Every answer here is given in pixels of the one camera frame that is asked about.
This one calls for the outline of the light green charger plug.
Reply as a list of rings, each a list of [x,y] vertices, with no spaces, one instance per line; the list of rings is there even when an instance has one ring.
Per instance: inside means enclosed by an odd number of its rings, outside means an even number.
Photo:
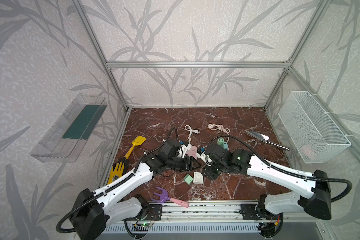
[[[193,178],[191,175],[189,175],[189,174],[187,174],[187,175],[184,177],[184,182],[187,183],[188,185],[192,184],[193,180],[194,180],[194,178]]]

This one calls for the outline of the green USB charger plug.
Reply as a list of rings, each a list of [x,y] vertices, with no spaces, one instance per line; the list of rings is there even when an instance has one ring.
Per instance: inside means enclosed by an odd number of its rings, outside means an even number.
[[[225,140],[223,138],[219,138],[217,140],[217,144],[220,145],[220,146],[222,146],[224,142],[225,142]]]

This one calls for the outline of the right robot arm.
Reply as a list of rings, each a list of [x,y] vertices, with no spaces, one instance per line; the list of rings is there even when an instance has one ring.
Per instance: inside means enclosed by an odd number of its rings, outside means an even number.
[[[270,162],[259,155],[250,145],[237,137],[229,136],[246,149],[230,152],[212,139],[197,157],[206,166],[202,173],[211,181],[222,173],[242,174],[261,178],[283,186],[290,192],[260,197],[257,211],[278,215],[287,212],[305,212],[320,219],[331,220],[333,202],[344,198],[352,189],[352,183],[345,179],[328,178],[327,173],[316,170],[302,172]]]

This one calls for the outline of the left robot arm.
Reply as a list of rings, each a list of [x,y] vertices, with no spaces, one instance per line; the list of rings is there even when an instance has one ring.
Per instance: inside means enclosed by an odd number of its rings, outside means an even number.
[[[93,192],[81,191],[72,210],[58,221],[56,231],[76,233],[81,240],[95,240],[107,226],[136,217],[146,205],[137,197],[123,201],[125,196],[167,170],[193,171],[197,158],[197,147],[184,145],[178,138],[166,138],[160,146],[144,153],[132,170],[114,182]]]

